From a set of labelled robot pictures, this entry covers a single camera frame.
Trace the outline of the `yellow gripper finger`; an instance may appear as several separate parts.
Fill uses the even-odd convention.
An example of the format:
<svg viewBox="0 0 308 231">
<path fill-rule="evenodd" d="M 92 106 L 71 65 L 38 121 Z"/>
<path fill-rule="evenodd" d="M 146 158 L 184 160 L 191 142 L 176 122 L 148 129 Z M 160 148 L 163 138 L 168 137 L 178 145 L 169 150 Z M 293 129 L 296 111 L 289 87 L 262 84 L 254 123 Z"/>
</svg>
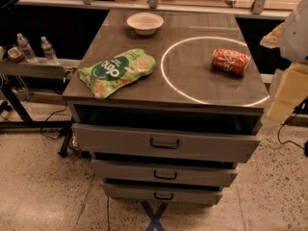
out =
<svg viewBox="0 0 308 231">
<path fill-rule="evenodd" d="M 283 26 L 284 26 L 284 23 L 280 23 L 271 32 L 263 36 L 263 38 L 260 41 L 260 44 L 270 49 L 279 48 Z"/>
<path fill-rule="evenodd" d="M 291 63 L 283 72 L 267 117 L 284 123 L 295 108 L 308 97 L 308 64 Z"/>
</svg>

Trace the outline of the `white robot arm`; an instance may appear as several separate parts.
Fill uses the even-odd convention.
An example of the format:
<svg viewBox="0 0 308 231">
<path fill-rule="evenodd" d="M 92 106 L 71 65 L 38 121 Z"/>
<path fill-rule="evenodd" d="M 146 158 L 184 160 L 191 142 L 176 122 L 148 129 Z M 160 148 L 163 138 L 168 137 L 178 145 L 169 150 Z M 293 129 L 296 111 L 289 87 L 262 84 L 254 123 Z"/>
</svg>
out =
<svg viewBox="0 0 308 231">
<path fill-rule="evenodd" d="M 278 48 L 282 58 L 291 62 L 283 72 L 267 117 L 284 123 L 308 97 L 308 0 L 301 0 L 286 20 L 265 35 L 260 44 Z"/>
</svg>

